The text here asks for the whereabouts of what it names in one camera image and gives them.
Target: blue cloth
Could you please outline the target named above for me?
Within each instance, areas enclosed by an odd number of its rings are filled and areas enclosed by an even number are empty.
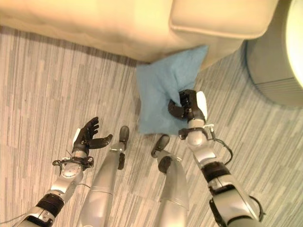
[[[172,99],[180,106],[179,91],[193,89],[207,46],[176,53],[152,64],[137,66],[137,85],[141,99],[139,132],[178,134],[187,127],[168,112]]]

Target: striped carpet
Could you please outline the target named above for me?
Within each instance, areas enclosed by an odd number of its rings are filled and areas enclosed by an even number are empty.
[[[93,48],[2,27],[0,30],[0,223],[13,226],[58,176],[52,161],[68,156],[75,130],[94,116],[99,136],[117,140],[130,128],[125,167],[118,171],[110,227],[151,227],[165,176],[150,151],[159,135],[140,135],[136,61]],[[303,226],[303,110],[273,104],[253,86],[244,48],[199,73],[209,122],[234,151],[229,169],[264,206],[267,227]],[[221,145],[218,156],[228,159]],[[93,150],[91,185],[107,148]],[[217,226],[207,184],[185,142],[167,150],[182,158],[189,191],[189,227]],[[88,188],[79,185],[54,226],[73,227]]]

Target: black cable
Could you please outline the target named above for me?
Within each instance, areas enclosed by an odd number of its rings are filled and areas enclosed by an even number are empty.
[[[77,185],[84,185],[84,186],[90,188],[87,184],[84,184],[84,183],[79,183],[79,184],[77,184]]]
[[[216,138],[216,134],[215,134],[213,128],[210,129],[210,133],[211,133],[211,135],[212,135],[212,138],[209,139],[209,140],[213,140],[213,141],[215,141],[215,142],[221,143],[221,144],[223,145],[223,147],[225,147],[225,148],[228,150],[228,152],[230,153],[231,157],[229,158],[229,160],[228,160],[227,162],[224,163],[224,165],[227,165],[228,163],[231,162],[231,160],[232,160],[232,158],[233,158],[232,149],[230,149],[230,147],[229,147],[223,140]]]
[[[231,157],[229,158],[229,160],[227,162],[224,163],[224,165],[227,165],[228,163],[231,162],[231,160],[233,158],[232,149],[230,149],[230,147],[223,140],[221,140],[221,139],[217,139],[216,138],[215,141],[221,143],[223,145],[223,147],[225,147],[228,150],[228,152],[230,153]]]
[[[261,222],[264,218],[264,215],[266,215],[266,213],[264,213],[263,207],[261,205],[261,203],[259,202],[259,200],[257,200],[255,197],[251,196],[250,197],[259,205],[259,221]]]

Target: robotic hand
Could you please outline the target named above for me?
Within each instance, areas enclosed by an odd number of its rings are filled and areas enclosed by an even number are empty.
[[[215,139],[213,125],[205,125],[207,120],[206,99],[202,92],[184,90],[179,93],[181,107],[171,100],[169,112],[179,119],[187,119],[188,128],[181,129],[179,136],[186,140],[195,161],[208,183],[212,199],[209,201],[215,221],[221,227],[261,227],[263,211],[258,208],[241,184],[232,176],[224,163],[216,157],[209,144],[206,128],[210,128]]]
[[[105,138],[93,139],[98,132],[98,117],[91,119],[82,129],[77,129],[73,140],[72,157],[53,162],[60,166],[59,178],[53,183],[45,196],[31,208],[17,227],[50,227],[62,207],[73,195],[76,186],[83,178],[83,171],[93,167],[94,159],[89,157],[89,149],[98,149],[107,146],[112,135]]]

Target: wire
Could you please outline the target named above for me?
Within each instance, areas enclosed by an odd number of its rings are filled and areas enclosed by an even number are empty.
[[[263,210],[263,207],[262,207],[260,201],[257,200],[255,197],[253,197],[251,195],[250,195],[250,197],[259,205],[259,210],[260,210],[260,212],[259,212],[259,221],[261,222],[264,218],[264,215],[266,215],[266,213],[264,213],[264,210]]]
[[[231,149],[223,140],[216,138],[216,134],[215,134],[213,128],[210,129],[210,133],[211,133],[211,135],[212,135],[212,138],[211,138],[211,139],[208,139],[208,140],[213,140],[213,141],[215,141],[215,142],[221,143],[221,144],[223,145],[223,147],[225,147],[225,148],[228,150],[228,152],[230,153],[231,157],[228,159],[227,162],[224,163],[224,165],[227,165],[228,163],[230,163],[230,162],[232,161],[232,158],[233,158],[232,149]]]
[[[225,147],[228,152],[230,153],[231,157],[228,159],[227,162],[224,163],[224,165],[227,165],[228,163],[230,163],[232,161],[232,158],[233,158],[233,152],[232,152],[232,149],[230,149],[230,147],[221,139],[215,139],[216,142],[219,142],[223,145],[223,147]]]
[[[77,185],[84,185],[84,186],[90,188],[87,184],[84,184],[84,183],[79,183],[79,184],[77,184]]]
[[[19,218],[19,217],[21,217],[21,216],[25,215],[25,214],[26,214],[26,213],[21,214],[21,215],[19,215],[19,216],[15,217],[15,218],[10,219],[10,220],[0,222],[0,225],[2,225],[2,224],[7,224],[7,223],[9,223],[9,222],[11,222],[11,221],[13,221],[13,220],[15,220],[15,219],[17,219],[17,218]]]
[[[72,157],[71,153],[67,149],[65,149],[65,151]]]

